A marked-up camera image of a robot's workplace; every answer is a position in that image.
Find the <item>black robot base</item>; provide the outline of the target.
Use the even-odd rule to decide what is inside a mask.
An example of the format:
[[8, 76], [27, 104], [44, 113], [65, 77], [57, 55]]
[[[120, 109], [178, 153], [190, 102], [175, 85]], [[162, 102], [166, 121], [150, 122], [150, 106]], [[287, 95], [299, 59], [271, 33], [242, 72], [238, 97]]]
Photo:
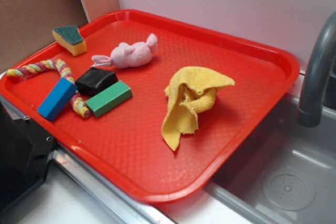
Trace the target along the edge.
[[12, 119], [1, 105], [1, 214], [41, 186], [56, 140], [33, 119]]

